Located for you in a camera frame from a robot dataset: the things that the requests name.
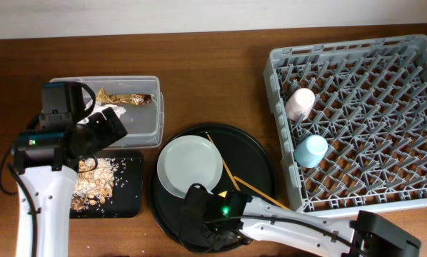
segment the round black tray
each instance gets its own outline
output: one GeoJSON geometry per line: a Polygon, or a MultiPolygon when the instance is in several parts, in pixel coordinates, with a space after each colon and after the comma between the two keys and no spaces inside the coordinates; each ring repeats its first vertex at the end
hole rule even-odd
{"type": "MultiPolygon", "coordinates": [[[[172,140],[179,136],[196,135],[207,138],[206,131],[211,136],[221,156],[228,165],[234,176],[242,178],[247,183],[255,186],[260,191],[275,198],[277,192],[277,182],[275,177],[275,168],[264,147],[252,136],[239,128],[223,124],[204,124],[186,129],[172,140]]],[[[163,231],[173,240],[179,242],[179,218],[183,203],[182,198],[170,194],[161,185],[156,172],[156,162],[154,171],[149,176],[147,187],[147,196],[151,212],[156,222],[163,231]]],[[[257,196],[252,190],[238,183],[241,191],[257,196]]],[[[234,190],[228,174],[223,169],[221,179],[213,193],[234,190]]],[[[208,231],[195,231],[191,234],[184,232],[185,244],[191,248],[199,250],[209,247],[206,240],[208,231]]],[[[237,240],[226,242],[218,251],[224,252],[241,246],[237,240]]]]}

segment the black tray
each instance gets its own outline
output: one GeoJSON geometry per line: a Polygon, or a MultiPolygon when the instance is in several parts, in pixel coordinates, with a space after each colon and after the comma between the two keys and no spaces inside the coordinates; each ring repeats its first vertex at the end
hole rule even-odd
{"type": "MultiPolygon", "coordinates": [[[[275,198],[277,182],[271,159],[264,147],[245,131],[223,124],[205,124],[182,131],[177,136],[174,136],[172,140],[186,135],[207,138],[206,131],[211,136],[233,175],[242,178],[265,194],[275,198]]],[[[256,193],[240,183],[238,185],[244,193],[257,196],[256,193]]],[[[234,185],[223,169],[221,179],[212,192],[221,193],[230,190],[234,190],[234,185]]],[[[151,212],[158,225],[170,238],[179,242],[179,218],[183,199],[173,196],[164,189],[158,179],[156,163],[154,171],[149,176],[147,196],[151,212]]],[[[211,245],[206,240],[209,234],[210,232],[203,230],[188,234],[184,232],[184,240],[187,242],[185,244],[194,249],[204,250],[211,245]]],[[[229,251],[239,246],[241,244],[237,240],[232,240],[226,242],[218,251],[214,252],[229,251]]]]}
{"type": "Polygon", "coordinates": [[[101,203],[101,207],[96,204],[81,211],[71,209],[70,218],[131,218],[137,215],[141,210],[142,199],[142,173],[144,169],[142,154],[131,150],[109,150],[98,152],[96,157],[114,158],[114,163],[119,164],[118,171],[114,175],[128,182],[123,187],[120,186],[121,182],[118,182],[118,185],[112,189],[112,197],[106,203],[101,203]]]}

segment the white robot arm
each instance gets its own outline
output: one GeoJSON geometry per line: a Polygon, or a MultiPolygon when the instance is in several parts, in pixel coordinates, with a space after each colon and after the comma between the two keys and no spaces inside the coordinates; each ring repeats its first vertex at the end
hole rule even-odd
{"type": "MultiPolygon", "coordinates": [[[[92,114],[95,94],[79,82],[47,83],[42,114],[19,134],[8,164],[19,186],[17,257],[68,255],[69,209],[79,160],[106,148],[128,132],[110,107],[92,114]],[[83,90],[92,105],[85,109],[83,90]],[[78,124],[88,117],[89,122],[78,124]],[[35,130],[39,120],[40,129],[35,130]]],[[[0,179],[9,151],[1,162],[0,179]]]]}
{"type": "MultiPolygon", "coordinates": [[[[273,206],[261,198],[253,197],[250,203],[246,204],[244,215],[265,216],[288,218],[295,221],[311,224],[325,231],[332,231],[339,237],[350,242],[353,240],[355,230],[350,228],[349,218],[327,219],[317,218],[294,211],[287,211],[278,206],[273,206]]],[[[342,253],[348,253],[350,247],[333,241],[331,237],[324,236],[322,233],[294,223],[286,223],[242,218],[242,229],[239,230],[243,235],[258,241],[273,241],[294,248],[314,253],[319,256],[341,256],[342,253]]]]}
{"type": "MultiPolygon", "coordinates": [[[[37,212],[37,256],[68,256],[69,209],[77,172],[63,166],[27,168],[20,175],[37,212]]],[[[31,255],[33,222],[28,198],[19,187],[20,217],[16,246],[17,257],[31,255]]]]}
{"type": "Polygon", "coordinates": [[[201,221],[215,235],[210,249],[216,250],[223,246],[219,238],[243,244],[273,241],[326,257],[416,257],[421,247],[417,238],[374,213],[360,211],[356,221],[318,218],[238,191],[229,191],[225,197],[213,195],[200,184],[190,187],[181,216],[201,221]]]}

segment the clear plastic container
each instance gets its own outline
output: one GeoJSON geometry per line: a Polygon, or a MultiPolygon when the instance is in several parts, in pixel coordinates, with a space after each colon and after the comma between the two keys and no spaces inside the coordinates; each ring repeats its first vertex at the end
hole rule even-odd
{"type": "MultiPolygon", "coordinates": [[[[90,76],[57,78],[50,82],[76,81],[88,85],[95,93],[103,88],[109,94],[149,94],[151,103],[143,106],[122,104],[126,113],[120,121],[128,131],[128,135],[111,144],[107,149],[114,148],[153,148],[161,144],[163,139],[164,103],[163,94],[159,89],[159,80],[155,76],[90,76]]],[[[84,91],[84,101],[91,100],[84,91]]]]}

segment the gold wrapper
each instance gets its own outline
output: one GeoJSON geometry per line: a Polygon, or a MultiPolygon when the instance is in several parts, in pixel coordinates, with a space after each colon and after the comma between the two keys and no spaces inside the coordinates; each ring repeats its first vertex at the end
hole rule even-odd
{"type": "Polygon", "coordinates": [[[99,89],[96,93],[96,100],[106,104],[133,104],[136,106],[151,103],[150,95],[128,94],[128,95],[111,95],[99,89]]]}

